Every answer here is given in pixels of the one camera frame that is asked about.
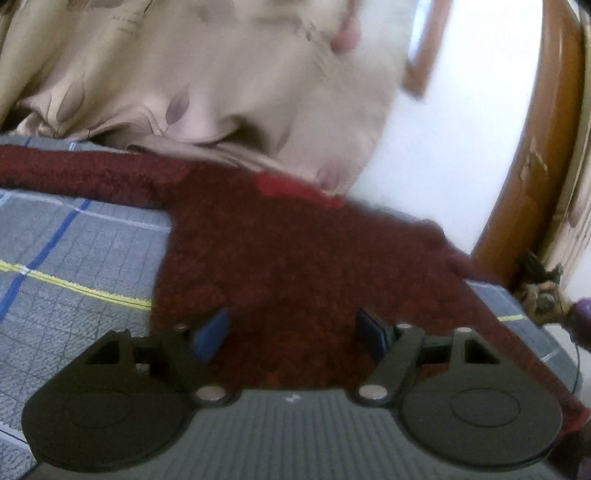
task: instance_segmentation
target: metal rivet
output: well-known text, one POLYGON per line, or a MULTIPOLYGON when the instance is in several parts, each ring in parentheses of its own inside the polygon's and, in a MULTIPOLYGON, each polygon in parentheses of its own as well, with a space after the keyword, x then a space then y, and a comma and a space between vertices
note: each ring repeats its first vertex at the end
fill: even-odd
POLYGON ((219 401, 226 396, 226 390, 218 385, 207 385, 197 390, 195 395, 202 401, 219 401))
POLYGON ((388 390, 381 385, 364 385, 359 389, 359 396, 366 400, 382 400, 388 396, 388 390))

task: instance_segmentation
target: wooden bed frame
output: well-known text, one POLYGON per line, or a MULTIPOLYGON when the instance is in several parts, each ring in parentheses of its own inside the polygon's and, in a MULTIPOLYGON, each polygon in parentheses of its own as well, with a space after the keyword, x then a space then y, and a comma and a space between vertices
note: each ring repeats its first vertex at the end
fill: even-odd
POLYGON ((584 64, 578 17, 567 0, 544 0, 530 111, 503 190, 473 253, 508 288, 519 281, 515 259, 540 247, 554 214, 579 125, 584 64))

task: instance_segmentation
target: gray checkered bedsheet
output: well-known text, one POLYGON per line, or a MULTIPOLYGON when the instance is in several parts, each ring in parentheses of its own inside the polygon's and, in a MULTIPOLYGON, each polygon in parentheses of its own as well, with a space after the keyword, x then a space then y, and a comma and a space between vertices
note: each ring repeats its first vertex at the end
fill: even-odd
POLYGON ((105 332, 148 332, 169 231, 164 212, 0 189, 0 480, 33 464, 20 432, 26 400, 105 332))

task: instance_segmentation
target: gray ridged plate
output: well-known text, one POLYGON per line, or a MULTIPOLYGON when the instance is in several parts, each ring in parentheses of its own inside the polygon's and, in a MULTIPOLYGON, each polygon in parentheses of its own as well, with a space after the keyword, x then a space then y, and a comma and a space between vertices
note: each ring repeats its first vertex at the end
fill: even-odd
POLYGON ((26 480, 563 480, 544 463, 475 472, 440 461, 408 441, 382 408, 342 390, 245 391, 226 408, 203 410, 169 450, 111 473, 49 465, 26 480))

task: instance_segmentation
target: white wall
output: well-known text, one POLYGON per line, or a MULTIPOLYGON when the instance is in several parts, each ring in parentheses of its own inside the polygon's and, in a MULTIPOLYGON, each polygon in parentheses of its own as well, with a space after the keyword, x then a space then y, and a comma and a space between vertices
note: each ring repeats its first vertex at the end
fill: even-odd
POLYGON ((566 287, 566 292, 573 300, 591 297, 591 245, 587 247, 580 265, 566 287))
POLYGON ((399 94, 350 195, 434 219, 470 253, 517 149, 541 22, 540 0, 454 0, 425 98, 399 94))

